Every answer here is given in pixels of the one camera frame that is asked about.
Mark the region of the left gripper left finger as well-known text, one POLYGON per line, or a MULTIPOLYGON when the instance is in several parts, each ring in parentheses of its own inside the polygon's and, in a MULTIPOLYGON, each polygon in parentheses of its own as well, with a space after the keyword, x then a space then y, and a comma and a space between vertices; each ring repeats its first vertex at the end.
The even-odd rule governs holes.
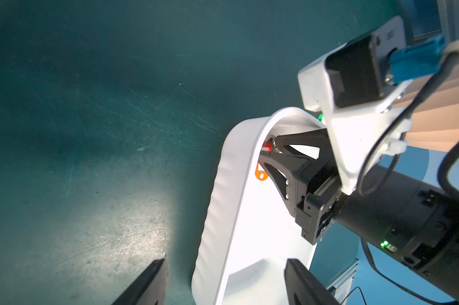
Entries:
POLYGON ((112 305, 164 305, 168 287, 165 259, 153 261, 112 305))

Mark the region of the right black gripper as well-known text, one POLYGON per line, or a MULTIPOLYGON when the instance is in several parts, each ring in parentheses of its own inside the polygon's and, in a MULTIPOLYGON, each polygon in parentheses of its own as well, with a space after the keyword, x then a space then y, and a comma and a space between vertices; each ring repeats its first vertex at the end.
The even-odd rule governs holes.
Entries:
POLYGON ((331 224, 334 204, 341 196, 327 130, 280 135, 275 138, 275 148, 281 153, 265 157, 269 177, 302 229, 302 237, 315 245, 331 224), (330 159, 319 161, 320 157, 330 159))

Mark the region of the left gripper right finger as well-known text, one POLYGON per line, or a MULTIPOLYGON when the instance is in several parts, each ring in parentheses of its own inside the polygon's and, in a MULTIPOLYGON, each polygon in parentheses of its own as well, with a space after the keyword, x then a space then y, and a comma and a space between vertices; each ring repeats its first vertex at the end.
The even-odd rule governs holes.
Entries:
POLYGON ((340 304, 298 259, 287 260, 284 280, 290 305, 340 304))

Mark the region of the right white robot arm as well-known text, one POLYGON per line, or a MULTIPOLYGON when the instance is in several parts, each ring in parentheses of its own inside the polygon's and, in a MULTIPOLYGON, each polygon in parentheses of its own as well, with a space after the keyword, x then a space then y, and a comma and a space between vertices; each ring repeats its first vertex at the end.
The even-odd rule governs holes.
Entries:
POLYGON ((333 221, 370 247, 406 266, 459 304, 459 190, 448 174, 459 158, 459 142, 441 163, 439 186, 374 166, 382 186, 363 196, 343 194, 325 129, 282 135, 259 162, 277 187, 302 237, 316 244, 333 221))

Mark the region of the white plastic storage box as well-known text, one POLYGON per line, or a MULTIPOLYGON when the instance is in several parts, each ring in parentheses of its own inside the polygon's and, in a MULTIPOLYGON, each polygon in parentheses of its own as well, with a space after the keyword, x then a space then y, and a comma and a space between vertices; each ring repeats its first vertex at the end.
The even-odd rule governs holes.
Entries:
POLYGON ((287 304, 288 259, 309 267, 304 240, 277 188, 257 165, 271 135, 323 128, 311 114, 284 108, 234 126, 221 151, 191 291, 196 304, 287 304))

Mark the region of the pink faceted flower pot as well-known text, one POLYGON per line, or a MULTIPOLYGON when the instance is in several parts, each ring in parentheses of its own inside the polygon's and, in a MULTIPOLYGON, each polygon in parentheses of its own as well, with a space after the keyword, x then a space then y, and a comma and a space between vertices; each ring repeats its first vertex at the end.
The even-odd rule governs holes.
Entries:
POLYGON ((448 152, 459 141, 459 65, 413 113, 409 146, 448 152))

